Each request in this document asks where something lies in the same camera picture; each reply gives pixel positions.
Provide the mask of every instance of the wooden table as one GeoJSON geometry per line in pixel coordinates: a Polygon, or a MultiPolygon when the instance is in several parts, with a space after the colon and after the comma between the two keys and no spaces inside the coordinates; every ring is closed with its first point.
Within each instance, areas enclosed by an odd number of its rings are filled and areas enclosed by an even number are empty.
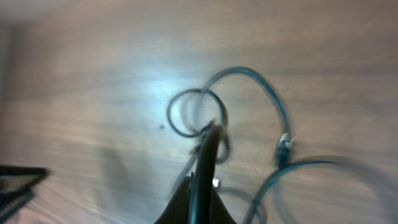
{"type": "MultiPolygon", "coordinates": [[[[397,6],[87,0],[15,27],[0,161],[52,175],[10,223],[156,221],[197,143],[171,130],[167,103],[235,65],[261,72],[287,103],[295,158],[348,156],[398,177],[397,6]]],[[[277,113],[248,78],[213,90],[228,109],[233,145],[216,176],[253,195],[275,169],[277,113]]],[[[203,113],[218,116],[211,100],[203,113]]],[[[375,194],[346,174],[308,168],[281,183],[302,223],[387,223],[375,194]]],[[[222,199],[242,222],[248,205],[222,199]]],[[[263,202],[269,223],[281,223],[272,194],[263,202]]]]}

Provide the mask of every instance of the black object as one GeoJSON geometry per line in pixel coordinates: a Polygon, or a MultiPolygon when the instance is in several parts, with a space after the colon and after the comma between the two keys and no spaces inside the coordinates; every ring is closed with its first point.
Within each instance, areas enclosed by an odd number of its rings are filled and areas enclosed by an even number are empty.
{"type": "MultiPolygon", "coordinates": [[[[201,143],[195,148],[191,159],[185,166],[182,173],[179,175],[175,186],[179,185],[180,187],[175,192],[175,195],[170,201],[169,206],[166,208],[157,223],[234,223],[234,221],[228,215],[228,212],[225,210],[225,207],[220,201],[217,193],[214,191],[211,182],[214,176],[216,165],[218,143],[224,139],[224,142],[227,146],[226,148],[228,150],[227,155],[229,155],[231,146],[229,145],[228,137],[225,133],[225,128],[228,125],[228,123],[225,122],[228,120],[226,108],[224,107],[224,104],[220,98],[215,93],[210,91],[210,87],[220,78],[235,73],[249,76],[257,81],[258,84],[260,84],[260,86],[264,89],[274,103],[275,108],[280,116],[282,125],[282,137],[277,143],[274,158],[278,169],[262,183],[254,198],[252,199],[246,192],[242,192],[238,189],[227,188],[227,190],[224,191],[228,194],[233,194],[237,197],[240,197],[243,200],[251,200],[251,206],[246,214],[244,223],[251,223],[255,215],[258,216],[259,223],[266,222],[258,208],[261,206],[261,201],[268,190],[274,188],[275,192],[280,192],[280,188],[277,184],[280,177],[292,170],[314,164],[340,167],[347,173],[353,174],[359,180],[362,180],[364,183],[368,184],[381,199],[385,213],[390,219],[391,223],[398,223],[398,214],[396,213],[396,210],[398,210],[398,199],[396,197],[398,188],[396,184],[383,173],[344,157],[307,157],[297,162],[291,162],[292,133],[285,106],[282,100],[279,98],[277,92],[258,72],[245,67],[227,68],[213,76],[207,82],[204,88],[185,90],[173,97],[173,99],[170,101],[167,107],[167,119],[172,129],[183,137],[193,138],[201,136],[201,143]],[[187,93],[202,93],[211,95],[220,107],[221,124],[223,126],[215,126],[214,122],[210,122],[208,125],[202,128],[201,131],[195,131],[193,134],[186,134],[177,129],[171,120],[171,106],[175,100],[187,93]],[[198,162],[196,174],[192,174],[191,177],[185,177],[197,159],[198,162]],[[215,215],[215,213],[222,214],[222,218],[220,219],[217,215],[215,215]]],[[[197,108],[195,110],[196,118],[198,118],[200,105],[201,99],[198,101],[197,108]]],[[[274,198],[277,212],[280,216],[282,216],[283,221],[286,223],[297,223],[296,219],[289,212],[288,207],[280,195],[276,194],[274,198]]]]}
{"type": "Polygon", "coordinates": [[[44,168],[0,166],[0,223],[34,197],[31,188],[48,174],[44,168]]]}

